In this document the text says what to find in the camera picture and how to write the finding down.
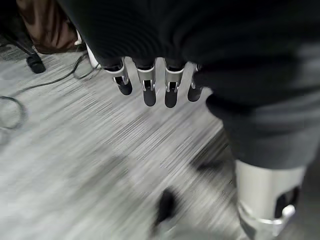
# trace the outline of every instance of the brown object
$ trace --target brown object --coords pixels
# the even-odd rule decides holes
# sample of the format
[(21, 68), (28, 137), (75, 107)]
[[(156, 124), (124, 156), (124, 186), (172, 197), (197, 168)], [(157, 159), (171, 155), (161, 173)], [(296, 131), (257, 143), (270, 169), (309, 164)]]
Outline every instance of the brown object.
[(16, 4), (39, 53), (62, 53), (75, 48), (76, 29), (55, 0), (16, 0)]

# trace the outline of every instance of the electrical cord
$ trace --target electrical cord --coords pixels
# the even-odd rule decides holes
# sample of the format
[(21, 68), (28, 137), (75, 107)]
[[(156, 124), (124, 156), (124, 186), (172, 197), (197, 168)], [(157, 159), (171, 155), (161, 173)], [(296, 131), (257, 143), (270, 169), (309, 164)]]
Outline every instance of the electrical cord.
[(10, 102), (14, 102), (17, 106), (18, 106), (18, 112), (19, 112), (19, 119), (17, 121), (16, 124), (12, 125), (12, 126), (4, 126), (4, 123), (3, 121), (1, 120), (0, 118), (0, 124), (3, 125), (1, 126), (0, 125), (0, 129), (2, 130), (15, 130), (15, 129), (18, 129), (20, 128), (24, 122), (26, 121), (27, 119), (27, 109), (26, 107), (24, 106), (24, 104), (22, 102), (20, 102), (16, 97), (26, 91), (29, 91), (31, 89), (35, 89), (35, 88), (38, 88), (38, 87), (42, 87), (42, 86), (47, 86), (47, 85), (51, 85), (51, 84), (55, 84), (55, 83), (58, 83), (64, 79), (66, 79), (67, 77), (71, 76), (73, 74), (73, 77), (76, 78), (77, 80), (81, 80), (81, 79), (84, 79), (86, 78), (87, 76), (89, 76), (90, 74), (92, 74), (99, 65), (97, 65), (96, 67), (93, 67), (89, 72), (87, 72), (86, 74), (84, 75), (81, 75), (81, 76), (78, 76), (76, 75), (76, 70), (79, 66), (79, 64), (84, 60), (85, 57), (88, 56), (88, 53), (84, 53), (83, 55), (81, 55), (77, 61), (75, 62), (75, 64), (73, 65), (73, 68), (70, 72), (68, 72), (66, 75), (56, 79), (56, 80), (53, 80), (53, 81), (50, 81), (50, 82), (46, 82), (46, 83), (41, 83), (41, 84), (37, 84), (37, 85), (32, 85), (32, 86), (28, 86), (26, 88), (23, 88), (17, 92), (15, 92), (14, 94), (11, 94), (10, 96), (0, 96), (0, 100), (7, 100), (7, 101), (10, 101)]

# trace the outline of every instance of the dark sweater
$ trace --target dark sweater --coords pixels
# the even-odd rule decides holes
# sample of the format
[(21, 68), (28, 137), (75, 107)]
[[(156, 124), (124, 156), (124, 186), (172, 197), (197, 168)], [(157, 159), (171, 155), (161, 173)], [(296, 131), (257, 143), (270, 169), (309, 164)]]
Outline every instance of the dark sweater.
[(181, 59), (203, 65), (242, 161), (288, 169), (320, 141), (320, 1), (60, 0), (98, 61)]

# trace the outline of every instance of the floor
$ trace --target floor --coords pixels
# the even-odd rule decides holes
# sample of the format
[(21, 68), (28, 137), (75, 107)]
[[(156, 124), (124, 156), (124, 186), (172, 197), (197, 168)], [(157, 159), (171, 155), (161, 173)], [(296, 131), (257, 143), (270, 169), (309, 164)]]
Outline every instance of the floor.
[[(47, 70), (35, 75), (24, 53), (0, 47), (0, 96), (65, 75), (80, 54), (41, 55)], [(162, 59), (156, 62), (154, 107), (144, 105), (134, 65), (129, 58), (125, 62), (130, 96), (103, 71), (18, 96), (28, 119), (0, 136), (7, 141), (0, 148), (2, 240), (144, 240), (155, 203), (168, 186), (180, 196), (180, 225), (219, 234), (217, 239), (241, 238), (232, 155), (221, 122), (204, 104), (210, 91), (198, 102), (187, 100), (194, 66), (186, 66), (178, 103), (169, 109)], [(89, 69), (85, 61), (79, 74)], [(16, 115), (15, 107), (2, 101), (4, 124)], [(319, 239), (318, 165), (306, 178), (298, 217), (280, 239)]]

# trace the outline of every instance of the chair wheel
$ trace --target chair wheel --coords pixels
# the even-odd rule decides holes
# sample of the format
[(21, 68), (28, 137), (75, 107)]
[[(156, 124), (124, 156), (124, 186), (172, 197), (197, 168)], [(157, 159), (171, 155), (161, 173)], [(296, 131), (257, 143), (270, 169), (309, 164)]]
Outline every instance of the chair wheel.
[(128, 79), (127, 84), (124, 84), (123, 81), (119, 81), (119, 82), (117, 81), (117, 83), (118, 83), (118, 88), (123, 95), (128, 96), (132, 93), (132, 84), (130, 79)]
[(143, 100), (144, 100), (144, 103), (149, 107), (152, 107), (153, 105), (155, 105), (156, 90), (155, 89), (151, 90), (151, 87), (147, 87), (146, 91), (143, 91)]
[(200, 87), (192, 88), (190, 85), (189, 91), (188, 91), (188, 100), (190, 102), (198, 101), (201, 96), (201, 92), (202, 92), (202, 88)]
[(177, 104), (178, 92), (175, 92), (174, 89), (170, 91), (165, 91), (164, 104), (167, 108), (173, 108)]
[(41, 61), (40, 57), (29, 56), (26, 58), (26, 63), (31, 71), (35, 74), (40, 74), (46, 71), (46, 67)]

